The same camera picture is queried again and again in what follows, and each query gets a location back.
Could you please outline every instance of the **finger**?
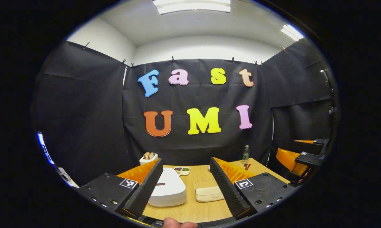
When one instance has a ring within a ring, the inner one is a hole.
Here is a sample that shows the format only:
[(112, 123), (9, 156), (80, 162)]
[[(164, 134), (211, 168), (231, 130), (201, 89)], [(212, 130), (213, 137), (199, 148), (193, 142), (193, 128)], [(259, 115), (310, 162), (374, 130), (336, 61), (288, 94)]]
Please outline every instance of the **finger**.
[(197, 224), (194, 222), (184, 222), (181, 225), (181, 228), (196, 228)]
[(181, 228), (179, 222), (173, 218), (165, 218), (162, 228)]

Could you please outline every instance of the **black curtain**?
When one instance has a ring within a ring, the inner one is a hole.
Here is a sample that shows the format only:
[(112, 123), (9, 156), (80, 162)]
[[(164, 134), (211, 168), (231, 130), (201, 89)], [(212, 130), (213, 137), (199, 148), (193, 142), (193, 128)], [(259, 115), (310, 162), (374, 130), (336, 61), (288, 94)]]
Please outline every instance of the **black curtain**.
[[(305, 39), (263, 65), (192, 59), (129, 67), (123, 87), (125, 68), (111, 57), (65, 41), (37, 76), (34, 125), (43, 132), (56, 165), (78, 185), (105, 172), (118, 174), (135, 167), (146, 151), (159, 154), (167, 165), (202, 165), (211, 157), (239, 160), (248, 144), (250, 156), (266, 163), (270, 148), (290, 149), (293, 140), (329, 136), (332, 102), (320, 73), (328, 66)], [(225, 84), (212, 84), (213, 68), (225, 70)], [(145, 97), (137, 80), (154, 69), (159, 71), (158, 92)], [(174, 69), (186, 70), (189, 84), (170, 84)], [(244, 85), (238, 73), (243, 69), (251, 72), (252, 87)], [(238, 105), (249, 105), (252, 128), (239, 129)], [(198, 108), (205, 115), (211, 107), (220, 109), (221, 132), (189, 135), (186, 110)], [(151, 136), (143, 114), (158, 112), (156, 128), (161, 130), (164, 110), (173, 111), (171, 131), (164, 137)]]
[(79, 186), (134, 167), (121, 121), (124, 70), (116, 59), (65, 41), (36, 78), (34, 128), (56, 166)]
[[(213, 68), (225, 70), (225, 84), (213, 84)], [(138, 78), (158, 70), (158, 92), (145, 97)], [(189, 84), (170, 84), (168, 78), (174, 69), (188, 72)], [(243, 84), (239, 71), (251, 72), (252, 87)], [(244, 146), (250, 146), (250, 157), (257, 160), (265, 154), (271, 143), (272, 114), (268, 105), (265, 77), (259, 66), (227, 60), (191, 59), (155, 62), (128, 68), (123, 90), (123, 122), (129, 151), (137, 159), (146, 151), (157, 153), (167, 165), (204, 165), (211, 157), (227, 161), (240, 160)], [(239, 128), (238, 105), (249, 105), (249, 118), (253, 127)], [(198, 108), (205, 115), (208, 108), (217, 107), (221, 132), (189, 135), (190, 118), (186, 111)], [(163, 129), (161, 111), (171, 110), (171, 131), (164, 137), (154, 137), (145, 128), (146, 111), (156, 111), (156, 128)]]
[(285, 177), (288, 170), (275, 158), (278, 148), (299, 153), (301, 147), (294, 140), (331, 135), (329, 110), (334, 104), (327, 82), (331, 68), (314, 44), (301, 39), (264, 62), (261, 70), (274, 118), (268, 167)]

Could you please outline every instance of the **white box lid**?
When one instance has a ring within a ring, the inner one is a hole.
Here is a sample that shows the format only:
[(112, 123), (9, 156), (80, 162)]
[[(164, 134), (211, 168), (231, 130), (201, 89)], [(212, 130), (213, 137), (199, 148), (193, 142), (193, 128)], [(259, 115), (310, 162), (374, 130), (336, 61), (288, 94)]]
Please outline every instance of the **white box lid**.
[(151, 196), (169, 196), (181, 193), (186, 189), (184, 182), (172, 168), (164, 168), (157, 183), (165, 183), (165, 185), (155, 186)]

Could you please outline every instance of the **black plastic mount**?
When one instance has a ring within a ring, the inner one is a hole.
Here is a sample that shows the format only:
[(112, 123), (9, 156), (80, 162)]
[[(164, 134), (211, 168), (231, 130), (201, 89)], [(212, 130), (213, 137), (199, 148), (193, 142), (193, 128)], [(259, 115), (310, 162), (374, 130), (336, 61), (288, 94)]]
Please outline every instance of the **black plastic mount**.
[(141, 185), (136, 181), (105, 173), (77, 191), (97, 205), (137, 219), (142, 215), (162, 172), (163, 162), (158, 159)]
[(114, 211), (119, 205), (126, 203), (139, 186), (137, 183), (133, 188), (125, 187), (120, 185), (123, 181), (124, 178), (105, 173), (77, 191), (93, 203)]
[(317, 168), (323, 162), (323, 157), (319, 157), (318, 155), (302, 152), (295, 159), (295, 162), (301, 163), (303, 165), (307, 165), (309, 168)]
[(210, 159), (210, 171), (224, 196), (231, 215), (240, 219), (254, 212), (213, 157)]
[(293, 141), (291, 151), (304, 151), (318, 155), (320, 154), (322, 148), (323, 146), (321, 144)]
[(321, 139), (321, 138), (317, 138), (315, 140), (313, 140), (313, 143), (314, 144), (320, 144), (320, 145), (324, 145), (328, 142), (329, 139)]
[(134, 191), (134, 193), (124, 205), (117, 208), (116, 212), (125, 213), (126, 215), (127, 212), (129, 212), (135, 215), (134, 218), (141, 216), (162, 173), (163, 162), (160, 158), (148, 173), (143, 183), (141, 183), (137, 190)]
[(258, 213), (281, 202), (283, 198), (297, 189), (267, 172), (236, 181), (234, 185), (237, 186), (241, 196)]
[(321, 152), (319, 154), (320, 157), (326, 156), (326, 147), (327, 147), (327, 144), (329, 141), (330, 141), (330, 139), (328, 138), (328, 139), (325, 139), (324, 142), (319, 142), (319, 143), (322, 143), (322, 145), (323, 145), (323, 148), (321, 149)]
[(296, 186), (300, 185), (299, 180), (301, 180), (302, 177), (299, 176), (298, 174), (294, 173), (294, 172), (289, 171), (285, 174), (285, 179), (287, 179), (291, 182), (291, 183), (289, 183), (289, 185), (296, 187)]

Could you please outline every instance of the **white ceiling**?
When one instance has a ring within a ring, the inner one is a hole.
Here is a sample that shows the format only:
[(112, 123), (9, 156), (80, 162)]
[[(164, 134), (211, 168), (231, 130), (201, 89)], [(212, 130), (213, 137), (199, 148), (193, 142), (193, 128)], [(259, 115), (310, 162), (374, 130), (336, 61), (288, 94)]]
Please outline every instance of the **white ceiling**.
[(152, 0), (130, 0), (123, 1), (99, 17), (136, 46), (195, 35), (235, 36), (277, 48), (294, 43), (281, 32), (286, 22), (249, 0), (231, 0), (230, 13), (193, 10), (164, 15), (158, 13)]

